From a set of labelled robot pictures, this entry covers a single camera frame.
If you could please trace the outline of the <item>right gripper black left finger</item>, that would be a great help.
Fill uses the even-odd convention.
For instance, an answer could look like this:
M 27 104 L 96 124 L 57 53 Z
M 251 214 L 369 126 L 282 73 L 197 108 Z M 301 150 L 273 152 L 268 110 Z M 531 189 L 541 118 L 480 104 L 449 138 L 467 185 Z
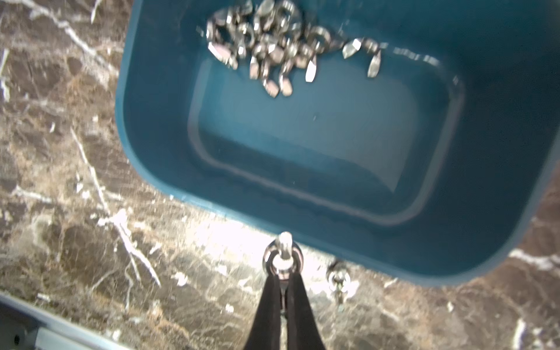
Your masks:
M 269 275 L 244 350 L 279 350 L 281 334 L 281 287 L 276 275 Z

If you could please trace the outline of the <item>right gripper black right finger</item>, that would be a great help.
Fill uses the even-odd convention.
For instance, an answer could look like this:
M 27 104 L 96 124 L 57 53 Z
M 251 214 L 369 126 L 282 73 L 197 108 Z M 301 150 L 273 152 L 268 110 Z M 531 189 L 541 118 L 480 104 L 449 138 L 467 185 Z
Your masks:
M 302 276 L 290 275 L 286 289 L 287 348 L 289 350 L 326 350 L 319 335 Z

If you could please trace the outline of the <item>teal plastic storage box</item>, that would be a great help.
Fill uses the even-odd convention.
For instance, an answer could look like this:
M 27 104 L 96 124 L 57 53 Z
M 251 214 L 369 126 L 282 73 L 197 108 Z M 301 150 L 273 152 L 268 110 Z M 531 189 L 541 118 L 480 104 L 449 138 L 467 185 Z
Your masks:
M 115 122 L 158 190 L 417 284 L 491 271 L 559 159 L 558 1 L 299 1 L 382 46 L 270 97 L 198 33 L 226 1 L 135 1 Z

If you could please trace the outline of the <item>silver wing nut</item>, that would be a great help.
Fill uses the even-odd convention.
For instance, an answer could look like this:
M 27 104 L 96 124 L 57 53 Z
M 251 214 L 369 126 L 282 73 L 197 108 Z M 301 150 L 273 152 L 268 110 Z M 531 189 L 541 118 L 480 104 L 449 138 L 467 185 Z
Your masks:
M 352 280 L 347 264 L 340 260 L 335 260 L 329 265 L 326 279 L 338 306 L 344 305 L 349 298 L 354 297 L 359 287 L 359 282 Z
M 287 231 L 266 247 L 262 261 L 263 270 L 280 281 L 288 281 L 291 275 L 303 271 L 303 252 Z

